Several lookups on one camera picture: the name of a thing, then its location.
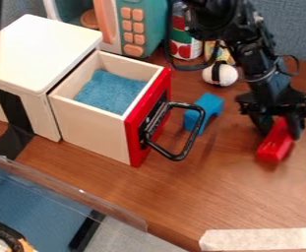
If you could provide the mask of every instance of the black drawer handle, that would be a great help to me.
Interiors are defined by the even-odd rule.
[[[203,110],[202,107],[200,107],[199,105],[196,104],[188,104],[188,103],[183,103],[183,102],[169,102],[167,104],[167,109],[166,112],[163,113],[163,115],[165,116],[167,114],[168,111],[170,111],[171,109],[178,107],[178,108],[183,108],[183,109],[190,109],[190,110],[196,110],[200,113],[200,116],[195,124],[194,129],[192,130],[189,139],[187,140],[183,151],[178,154],[172,154],[169,151],[167,151],[165,148],[159,146],[157,143],[152,141],[152,135],[151,132],[146,132],[145,134],[145,139],[144,142],[147,146],[150,146],[151,148],[153,148],[155,151],[157,151],[158,153],[160,153],[161,155],[165,156],[166,158],[169,158],[173,161],[181,161],[183,160],[191,151],[195,140],[198,136],[198,133],[202,127],[202,124],[204,122],[205,119],[205,111]]]

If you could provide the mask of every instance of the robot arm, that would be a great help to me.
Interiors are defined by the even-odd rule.
[[[249,0],[184,0],[186,31],[201,40],[224,40],[251,91],[239,95],[247,114],[267,135],[273,116],[285,117],[295,140],[305,128],[306,94],[291,86],[282,57],[275,54],[274,36]]]

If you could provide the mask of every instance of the red block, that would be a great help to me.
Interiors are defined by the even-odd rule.
[[[263,144],[258,148],[257,157],[263,161],[280,162],[288,154],[293,142],[285,119],[280,117]]]

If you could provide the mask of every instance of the white drawer box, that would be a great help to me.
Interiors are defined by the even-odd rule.
[[[147,82],[123,115],[74,100],[98,69]],[[170,98],[169,69],[95,51],[49,95],[49,99],[65,141],[139,166],[148,150],[140,146],[138,128],[163,94]]]
[[[99,31],[32,15],[1,30],[0,120],[14,124],[23,112],[35,134],[59,141],[47,95],[101,41]]]

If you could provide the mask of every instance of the white tape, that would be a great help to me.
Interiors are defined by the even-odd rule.
[[[202,251],[306,249],[306,228],[208,230]]]
[[[202,251],[306,249],[306,228],[208,230]]]

